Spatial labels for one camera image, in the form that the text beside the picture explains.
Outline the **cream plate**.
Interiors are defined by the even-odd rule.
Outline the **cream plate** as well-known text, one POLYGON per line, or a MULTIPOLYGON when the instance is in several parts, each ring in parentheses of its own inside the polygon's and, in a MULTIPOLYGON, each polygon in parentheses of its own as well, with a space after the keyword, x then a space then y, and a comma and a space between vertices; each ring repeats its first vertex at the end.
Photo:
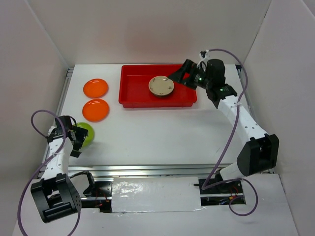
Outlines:
POLYGON ((148 84, 149 91, 155 94, 168 94, 173 92, 175 85, 172 80, 166 76, 155 76, 148 84))
POLYGON ((157 98, 166 98, 166 97, 170 97, 170 96, 172 96, 172 92, 171 93, 168 93, 168 94, 155 94, 155 93, 151 93, 151 95, 152 96, 154 96, 154 97, 157 97, 157 98))

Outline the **green plate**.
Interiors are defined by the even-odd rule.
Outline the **green plate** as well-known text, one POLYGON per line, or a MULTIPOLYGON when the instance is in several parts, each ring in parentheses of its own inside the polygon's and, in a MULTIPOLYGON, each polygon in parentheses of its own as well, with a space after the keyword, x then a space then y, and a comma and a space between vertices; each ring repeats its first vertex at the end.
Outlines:
POLYGON ((80 128, 84 128, 84 129, 87 129, 88 131, 88 134, 87 136, 85 137, 85 140, 82 144, 82 147, 87 147, 88 145, 90 145, 92 143, 92 141, 94 140, 94 136, 95 136, 95 132, 94 132, 94 129, 92 128, 92 126, 88 123, 85 123, 85 122, 79 122, 77 123, 77 127, 80 127, 80 128))

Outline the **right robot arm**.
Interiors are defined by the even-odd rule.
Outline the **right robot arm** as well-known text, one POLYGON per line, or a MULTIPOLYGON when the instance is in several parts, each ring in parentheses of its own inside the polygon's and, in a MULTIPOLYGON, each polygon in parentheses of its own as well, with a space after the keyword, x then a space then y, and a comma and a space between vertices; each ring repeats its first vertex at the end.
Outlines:
POLYGON ((239 181, 276 166, 279 138, 261 128, 241 104, 241 96, 225 82, 223 61, 211 59, 203 67, 187 59, 168 78, 190 89, 205 89, 209 100, 233 125, 223 153, 226 153, 234 134, 240 137, 243 144, 234 163, 220 170, 217 165, 213 168, 209 175, 214 176, 215 181, 210 184, 207 178, 201 186, 202 190, 215 187, 217 191, 224 193, 231 187, 232 181, 239 181))

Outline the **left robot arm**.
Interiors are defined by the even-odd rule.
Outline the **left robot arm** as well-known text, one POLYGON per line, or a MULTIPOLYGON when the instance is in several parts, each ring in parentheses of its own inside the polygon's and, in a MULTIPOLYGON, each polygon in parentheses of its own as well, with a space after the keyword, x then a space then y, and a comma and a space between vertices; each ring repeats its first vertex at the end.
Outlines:
POLYGON ((88 130, 77 125, 71 116, 55 119, 48 135, 51 161, 39 182, 31 185, 31 195, 44 223, 79 213, 82 208, 79 192, 68 176, 69 160, 78 158, 88 130))

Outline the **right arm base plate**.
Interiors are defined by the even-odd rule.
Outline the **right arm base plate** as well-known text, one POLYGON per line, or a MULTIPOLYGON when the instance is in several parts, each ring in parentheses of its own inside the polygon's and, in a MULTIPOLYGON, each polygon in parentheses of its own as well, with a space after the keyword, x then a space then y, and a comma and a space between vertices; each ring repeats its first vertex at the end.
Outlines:
POLYGON ((193 185, 199 187, 201 195, 215 195, 215 194, 242 194, 243 188, 240 181, 232 181, 229 183, 222 183, 216 185, 212 188, 202 190, 202 185, 205 182, 205 179, 199 179, 198 183, 194 183, 193 185))

